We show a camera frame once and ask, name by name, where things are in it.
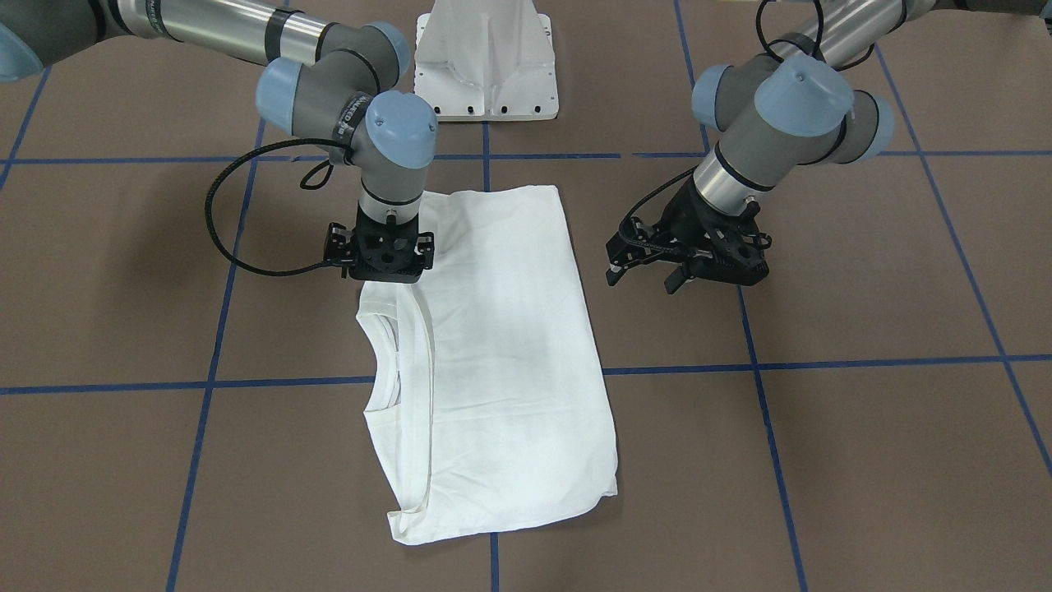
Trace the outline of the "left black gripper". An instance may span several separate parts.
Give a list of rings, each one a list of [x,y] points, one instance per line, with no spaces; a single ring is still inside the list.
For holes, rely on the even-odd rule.
[[[664,280],[668,294],[675,294],[694,280],[743,286],[765,280],[769,274],[765,251],[773,240],[758,232],[755,217],[760,206],[755,200],[746,202],[743,215],[722,215],[699,195],[694,181],[687,180],[662,211],[656,224],[644,224],[634,215],[679,180],[676,177],[662,184],[621,219],[621,234],[613,234],[606,243],[607,284],[615,286],[632,267],[658,261],[677,265]]]

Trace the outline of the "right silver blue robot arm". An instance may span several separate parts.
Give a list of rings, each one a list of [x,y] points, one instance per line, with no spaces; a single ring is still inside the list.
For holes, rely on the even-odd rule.
[[[355,226],[330,225],[319,267],[387,284],[413,284],[431,269],[434,236],[420,231],[418,210],[439,124],[426,100],[397,89],[409,47],[390,23],[356,29],[261,1],[4,1],[1,22],[5,83],[120,36],[168,39],[261,65],[256,109],[288,139],[237,158],[206,193],[208,233],[232,265],[264,274],[234,256],[215,228],[220,185],[263,154],[318,146],[327,154],[322,171],[357,166],[362,184]]]

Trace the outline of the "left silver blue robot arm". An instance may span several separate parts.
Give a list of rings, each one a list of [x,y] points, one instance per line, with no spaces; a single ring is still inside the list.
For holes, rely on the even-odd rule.
[[[714,65],[699,76],[692,111],[721,134],[655,224],[629,210],[606,244],[609,285],[632,267],[658,261],[676,269],[673,294],[692,280],[752,286],[769,272],[769,234],[756,224],[760,202],[800,165],[853,164],[881,154],[894,134],[891,106],[854,90],[843,72],[871,56],[876,42],[931,11],[1002,12],[1050,18],[1048,1],[816,1],[815,16],[762,46],[747,63]]]

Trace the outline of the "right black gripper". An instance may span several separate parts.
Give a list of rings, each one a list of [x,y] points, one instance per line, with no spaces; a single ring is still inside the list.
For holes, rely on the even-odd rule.
[[[323,265],[338,267],[343,278],[414,284],[434,260],[434,233],[418,231],[418,217],[399,224],[394,216],[382,221],[358,210],[355,228],[330,224]]]

